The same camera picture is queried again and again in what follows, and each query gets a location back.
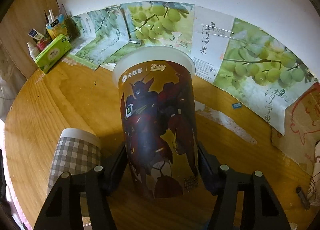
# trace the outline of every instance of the pink fabric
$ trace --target pink fabric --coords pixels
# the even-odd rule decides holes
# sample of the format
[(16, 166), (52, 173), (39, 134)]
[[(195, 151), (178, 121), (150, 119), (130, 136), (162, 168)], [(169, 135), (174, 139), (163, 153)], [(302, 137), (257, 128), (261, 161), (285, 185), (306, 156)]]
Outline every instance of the pink fabric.
[(12, 201), (17, 209), (18, 215), (21, 219), (21, 221), (25, 224), (25, 226), (27, 227), (28, 230), (32, 230), (32, 227), (29, 223), (29, 221), (27, 220), (25, 214), (22, 211), (22, 208), (20, 207), (18, 198), (16, 196), (16, 193), (13, 189), (13, 185), (12, 185), (12, 181), (10, 178), (10, 174), (9, 174), (9, 169), (8, 169), (8, 163), (7, 163), (7, 156), (5, 153), (5, 144), (4, 144), (4, 122), (0, 120), (0, 146), (2, 147), (2, 155), (3, 155), (3, 168), (4, 168), (4, 178), (5, 181), (7, 183), (7, 186), (10, 190), (10, 194), (12, 197)]

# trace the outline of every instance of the green tissue box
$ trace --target green tissue box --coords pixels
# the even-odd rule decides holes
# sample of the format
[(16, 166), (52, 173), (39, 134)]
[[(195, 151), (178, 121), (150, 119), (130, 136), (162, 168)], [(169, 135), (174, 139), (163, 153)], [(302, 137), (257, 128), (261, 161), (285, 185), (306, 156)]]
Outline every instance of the green tissue box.
[(70, 49), (71, 45), (66, 36), (60, 34), (37, 56), (36, 63), (44, 73), (47, 73)]

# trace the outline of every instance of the white paper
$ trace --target white paper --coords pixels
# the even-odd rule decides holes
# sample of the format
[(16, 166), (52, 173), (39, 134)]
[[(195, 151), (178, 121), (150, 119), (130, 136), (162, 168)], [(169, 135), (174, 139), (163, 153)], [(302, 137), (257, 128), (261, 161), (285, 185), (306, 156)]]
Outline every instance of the white paper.
[(196, 75), (212, 83), (221, 66), (234, 17), (200, 6), (195, 8), (191, 58)]
[(80, 51), (96, 38), (94, 25), (87, 13), (77, 15), (74, 18), (79, 18), (81, 20), (83, 28), (80, 30), (80, 37), (76, 38), (71, 43), (72, 50), (69, 53), (72, 55), (75, 55), (78, 51)]

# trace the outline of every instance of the white cap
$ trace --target white cap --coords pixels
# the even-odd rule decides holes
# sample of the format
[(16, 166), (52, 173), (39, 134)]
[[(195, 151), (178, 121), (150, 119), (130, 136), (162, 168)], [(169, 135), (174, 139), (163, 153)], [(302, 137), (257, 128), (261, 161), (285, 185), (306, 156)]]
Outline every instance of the white cap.
[(28, 47), (29, 47), (29, 50), (30, 50), (31, 48), (33, 48), (33, 47), (34, 47), (33, 43), (32, 43), (32, 42), (28, 42)]

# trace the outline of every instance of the large paper cup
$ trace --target large paper cup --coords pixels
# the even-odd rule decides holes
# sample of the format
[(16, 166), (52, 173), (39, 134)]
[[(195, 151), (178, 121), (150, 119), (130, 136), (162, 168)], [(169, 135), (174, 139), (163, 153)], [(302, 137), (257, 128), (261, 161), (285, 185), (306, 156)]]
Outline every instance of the large paper cup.
[(114, 68), (129, 166), (145, 197), (174, 197), (198, 185), (194, 74), (188, 55), (164, 46), (138, 49)]

